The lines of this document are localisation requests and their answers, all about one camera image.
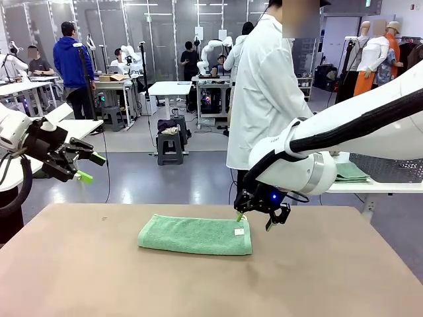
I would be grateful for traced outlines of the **man in black clothes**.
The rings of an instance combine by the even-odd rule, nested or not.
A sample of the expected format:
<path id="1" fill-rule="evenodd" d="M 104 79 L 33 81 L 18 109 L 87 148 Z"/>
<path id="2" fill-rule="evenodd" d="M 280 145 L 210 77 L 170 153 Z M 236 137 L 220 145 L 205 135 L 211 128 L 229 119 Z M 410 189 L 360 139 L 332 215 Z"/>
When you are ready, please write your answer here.
<path id="1" fill-rule="evenodd" d="M 197 66 L 199 55 L 196 46 L 191 41 L 185 42 L 184 47 L 185 50 L 182 52 L 180 58 L 180 65 L 183 69 L 183 80 L 191 81 L 199 72 Z"/>

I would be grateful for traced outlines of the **grey metal workbench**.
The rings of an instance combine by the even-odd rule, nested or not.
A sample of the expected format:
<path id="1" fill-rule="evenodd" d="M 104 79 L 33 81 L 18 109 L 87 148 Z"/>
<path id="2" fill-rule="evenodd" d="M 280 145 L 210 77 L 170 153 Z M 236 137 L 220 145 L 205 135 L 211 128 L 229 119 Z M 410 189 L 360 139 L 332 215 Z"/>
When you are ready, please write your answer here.
<path id="1" fill-rule="evenodd" d="M 95 97 L 101 97 L 98 100 L 100 113 L 101 108 L 119 107 L 126 125 L 123 130 L 129 130 L 140 116 L 136 80 L 129 78 L 123 82 L 100 82 L 97 79 L 95 86 Z"/>
<path id="2" fill-rule="evenodd" d="M 197 128 L 211 125 L 216 120 L 226 120 L 231 94 L 230 77 L 200 78 L 196 76 L 192 78 L 192 81 L 196 87 Z"/>

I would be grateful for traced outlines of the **seated person white top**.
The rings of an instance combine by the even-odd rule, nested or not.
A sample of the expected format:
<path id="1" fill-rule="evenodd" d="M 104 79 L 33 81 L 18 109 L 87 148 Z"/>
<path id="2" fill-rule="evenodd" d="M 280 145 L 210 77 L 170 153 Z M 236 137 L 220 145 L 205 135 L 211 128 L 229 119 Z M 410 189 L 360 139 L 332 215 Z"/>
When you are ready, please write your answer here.
<path id="1" fill-rule="evenodd" d="M 116 48 L 114 51 L 114 55 L 115 60 L 110 63 L 113 73 L 126 75 L 128 73 L 128 68 L 126 66 L 126 63 L 122 59 L 122 50 L 120 48 Z"/>

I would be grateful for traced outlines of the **white computer case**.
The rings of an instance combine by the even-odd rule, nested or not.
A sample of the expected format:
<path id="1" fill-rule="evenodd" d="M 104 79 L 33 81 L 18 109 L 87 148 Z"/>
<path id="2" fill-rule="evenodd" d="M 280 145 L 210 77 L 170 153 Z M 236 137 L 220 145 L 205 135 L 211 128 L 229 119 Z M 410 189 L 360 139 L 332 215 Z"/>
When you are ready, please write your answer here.
<path id="1" fill-rule="evenodd" d="M 150 96 L 149 101 L 145 97 L 145 92 L 138 94 L 138 107 L 142 116 L 152 116 L 157 112 L 156 96 Z"/>

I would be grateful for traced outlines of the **white rounded table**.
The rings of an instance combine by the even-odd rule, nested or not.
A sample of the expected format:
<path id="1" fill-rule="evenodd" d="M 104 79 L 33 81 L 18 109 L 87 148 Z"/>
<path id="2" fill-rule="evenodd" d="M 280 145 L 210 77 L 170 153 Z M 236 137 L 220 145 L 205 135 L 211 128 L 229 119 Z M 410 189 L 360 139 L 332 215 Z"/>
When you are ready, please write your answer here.
<path id="1" fill-rule="evenodd" d="M 334 157 L 335 162 L 351 162 L 350 153 L 341 152 Z M 363 200 L 361 214 L 371 220 L 376 203 L 382 195 L 392 196 L 394 194 L 423 194 L 422 183 L 379 183 L 371 179 L 368 183 L 335 183 L 328 190 L 331 194 L 354 194 Z"/>
<path id="2" fill-rule="evenodd" d="M 103 124 L 102 120 L 67 120 L 64 119 L 58 122 L 57 126 L 68 131 L 66 141 L 69 141 L 71 137 L 77 139 L 83 139 L 90 132 Z M 23 182 L 22 166 L 19 158 L 14 158 L 11 161 L 9 169 L 7 171 L 4 182 L 0 185 L 0 193 L 7 190 L 13 189 L 19 186 Z"/>

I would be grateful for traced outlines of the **seated person with cap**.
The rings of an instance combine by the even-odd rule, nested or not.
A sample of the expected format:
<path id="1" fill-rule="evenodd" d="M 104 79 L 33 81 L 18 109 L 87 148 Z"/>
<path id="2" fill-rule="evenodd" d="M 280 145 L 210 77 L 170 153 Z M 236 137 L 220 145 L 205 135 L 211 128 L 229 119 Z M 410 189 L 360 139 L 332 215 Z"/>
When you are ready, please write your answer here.
<path id="1" fill-rule="evenodd" d="M 217 76 L 226 76 L 230 74 L 230 71 L 224 68 L 224 63 L 226 59 L 227 57 L 223 54 L 219 55 L 219 57 L 217 58 L 217 64 L 213 66 L 213 68 L 216 69 Z"/>

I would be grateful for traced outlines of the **seated man black t-shirt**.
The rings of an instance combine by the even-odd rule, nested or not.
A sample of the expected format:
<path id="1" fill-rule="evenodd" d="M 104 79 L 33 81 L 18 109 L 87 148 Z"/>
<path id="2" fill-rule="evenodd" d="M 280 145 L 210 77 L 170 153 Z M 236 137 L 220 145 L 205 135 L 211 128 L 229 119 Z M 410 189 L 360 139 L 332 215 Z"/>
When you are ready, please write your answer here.
<path id="1" fill-rule="evenodd" d="M 30 59 L 28 64 L 28 75 L 30 77 L 52 76 L 55 73 L 50 64 L 42 58 L 36 46 L 30 45 L 27 50 Z"/>

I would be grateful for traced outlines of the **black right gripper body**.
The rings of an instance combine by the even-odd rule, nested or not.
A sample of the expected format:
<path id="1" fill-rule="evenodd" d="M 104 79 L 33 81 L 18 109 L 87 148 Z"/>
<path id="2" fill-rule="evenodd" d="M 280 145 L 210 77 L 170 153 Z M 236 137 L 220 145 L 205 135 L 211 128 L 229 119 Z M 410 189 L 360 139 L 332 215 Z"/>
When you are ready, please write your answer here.
<path id="1" fill-rule="evenodd" d="M 255 211 L 277 211 L 287 195 L 287 192 L 262 182 L 249 185 L 245 191 L 247 195 L 245 206 Z"/>

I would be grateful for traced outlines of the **wooden shoe rack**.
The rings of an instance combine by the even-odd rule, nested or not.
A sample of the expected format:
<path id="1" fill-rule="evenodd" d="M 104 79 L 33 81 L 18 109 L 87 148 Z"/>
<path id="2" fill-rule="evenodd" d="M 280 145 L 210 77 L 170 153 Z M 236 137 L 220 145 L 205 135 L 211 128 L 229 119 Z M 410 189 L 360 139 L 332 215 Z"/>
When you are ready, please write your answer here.
<path id="1" fill-rule="evenodd" d="M 304 94 L 305 101 L 310 101 L 311 90 L 313 87 L 313 78 L 311 75 L 297 78 L 298 87 Z"/>

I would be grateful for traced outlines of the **pile of dark clothes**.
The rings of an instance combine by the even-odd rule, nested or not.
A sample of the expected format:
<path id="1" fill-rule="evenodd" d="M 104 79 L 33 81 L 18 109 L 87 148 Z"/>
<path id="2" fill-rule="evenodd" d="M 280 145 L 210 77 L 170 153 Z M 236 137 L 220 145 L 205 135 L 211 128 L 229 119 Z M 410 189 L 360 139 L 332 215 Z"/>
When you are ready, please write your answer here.
<path id="1" fill-rule="evenodd" d="M 162 135 L 176 135 L 180 131 L 180 126 L 174 120 L 158 120 L 157 131 Z"/>

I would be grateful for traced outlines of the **person in white shirt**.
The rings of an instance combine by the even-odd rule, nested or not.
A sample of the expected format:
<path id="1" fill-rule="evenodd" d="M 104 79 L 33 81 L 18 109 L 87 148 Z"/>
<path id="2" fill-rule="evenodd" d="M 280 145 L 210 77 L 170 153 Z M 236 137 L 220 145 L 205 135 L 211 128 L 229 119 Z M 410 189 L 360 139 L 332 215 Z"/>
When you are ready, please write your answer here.
<path id="1" fill-rule="evenodd" d="M 297 117 L 313 115 L 295 75 L 295 36 L 318 30 L 329 0 L 269 0 L 241 49 L 229 125 L 226 165 L 237 172 L 237 194 L 249 170 L 252 148 L 279 135 Z"/>

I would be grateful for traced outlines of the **black tripod white head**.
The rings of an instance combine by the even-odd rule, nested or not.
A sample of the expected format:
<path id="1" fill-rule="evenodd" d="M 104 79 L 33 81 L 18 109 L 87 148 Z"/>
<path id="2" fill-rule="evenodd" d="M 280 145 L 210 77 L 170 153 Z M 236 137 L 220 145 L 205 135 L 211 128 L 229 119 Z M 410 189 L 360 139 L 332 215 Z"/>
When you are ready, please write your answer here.
<path id="1" fill-rule="evenodd" d="M 87 69 L 87 62 L 86 62 L 86 59 L 85 59 L 83 44 L 80 43 L 80 42 L 76 42 L 76 43 L 73 44 L 73 47 L 77 49 L 78 54 L 79 54 L 79 58 L 81 60 L 81 65 L 83 67 L 85 83 L 86 83 L 87 92 L 88 92 L 89 104 L 90 104 L 90 107 L 91 107 L 91 114 L 92 114 L 93 120 L 97 121 L 98 117 L 96 115 L 96 110 L 95 110 L 95 102 L 94 102 L 94 98 L 93 98 L 93 88 L 91 86 L 91 79 L 90 79 L 89 72 L 88 72 L 88 69 Z"/>

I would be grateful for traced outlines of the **grey perforated plastic basket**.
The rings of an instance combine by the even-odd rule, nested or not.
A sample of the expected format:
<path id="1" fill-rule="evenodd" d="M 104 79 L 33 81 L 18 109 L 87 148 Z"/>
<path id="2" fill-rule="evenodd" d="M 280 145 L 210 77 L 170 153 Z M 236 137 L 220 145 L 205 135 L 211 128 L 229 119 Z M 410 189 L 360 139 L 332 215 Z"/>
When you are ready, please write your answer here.
<path id="1" fill-rule="evenodd" d="M 423 158 L 393 160 L 351 153 L 349 159 L 372 180 L 379 183 L 423 182 Z"/>

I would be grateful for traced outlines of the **mannequin orange shirt beige hat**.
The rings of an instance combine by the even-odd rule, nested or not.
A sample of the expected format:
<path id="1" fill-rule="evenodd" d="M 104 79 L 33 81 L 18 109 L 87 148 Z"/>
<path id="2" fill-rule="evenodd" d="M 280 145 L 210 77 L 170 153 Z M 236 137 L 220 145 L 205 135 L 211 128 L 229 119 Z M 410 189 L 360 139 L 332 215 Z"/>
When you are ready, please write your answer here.
<path id="1" fill-rule="evenodd" d="M 389 22 L 386 26 L 385 38 L 389 42 L 389 46 L 381 48 L 378 59 L 379 65 L 373 81 L 374 85 L 378 87 L 395 79 L 399 68 L 403 67 L 403 63 L 399 61 L 400 47 L 395 38 L 400 33 L 400 30 L 401 24 L 395 20 Z"/>

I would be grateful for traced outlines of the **green terry towel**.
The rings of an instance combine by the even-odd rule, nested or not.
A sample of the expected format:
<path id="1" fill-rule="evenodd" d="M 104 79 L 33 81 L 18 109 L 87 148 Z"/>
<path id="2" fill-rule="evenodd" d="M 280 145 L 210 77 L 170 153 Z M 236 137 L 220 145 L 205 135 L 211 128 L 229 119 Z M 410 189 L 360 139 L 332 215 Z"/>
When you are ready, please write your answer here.
<path id="1" fill-rule="evenodd" d="M 360 170 L 353 162 L 342 162 L 336 164 L 337 174 L 335 183 L 368 183 L 370 181 L 369 175 Z"/>
<path id="2" fill-rule="evenodd" d="M 141 248 L 212 256 L 249 256 L 252 241 L 246 218 L 205 219 L 155 214 L 140 230 Z"/>

